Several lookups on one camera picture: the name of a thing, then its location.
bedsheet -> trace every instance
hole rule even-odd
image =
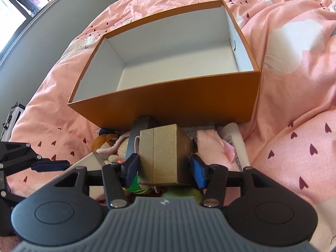
[[[84,157],[97,126],[67,101],[99,38],[144,16],[201,1],[209,0],[119,0],[110,5],[51,69],[11,141],[29,142],[52,160],[74,163]],[[252,119],[240,125],[250,163],[314,205],[319,224],[311,243],[330,251],[336,245],[336,0],[225,2],[262,70]],[[27,196],[57,174],[26,170],[8,181],[14,193]],[[7,252],[15,243],[2,238],[0,250]]]

gray wall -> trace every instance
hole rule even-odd
[[[33,19],[0,61],[0,131],[11,106],[29,102],[69,43],[115,1],[53,0]]]

green yarn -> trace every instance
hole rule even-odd
[[[166,188],[162,194],[162,197],[164,198],[176,198],[176,197],[188,197],[188,196],[194,197],[196,203],[201,203],[203,193],[198,189],[188,186],[170,186]]]
[[[132,181],[131,186],[129,188],[125,188],[125,190],[135,194],[144,194],[149,190],[149,188],[146,189],[140,188],[140,185],[138,184],[138,174],[136,174]]]

open empty box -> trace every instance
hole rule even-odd
[[[150,115],[181,127],[248,121],[260,71],[224,1],[163,11],[106,33],[69,106],[99,127]]]

barcode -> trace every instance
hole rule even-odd
[[[236,151],[235,144],[233,143],[233,140],[232,140],[232,136],[229,135],[229,136],[225,139],[225,141],[235,148],[235,162],[236,162],[236,164],[237,164],[239,170],[240,170],[240,171],[243,171],[243,169],[241,168],[241,164],[240,164],[238,155],[237,155],[237,151]]]

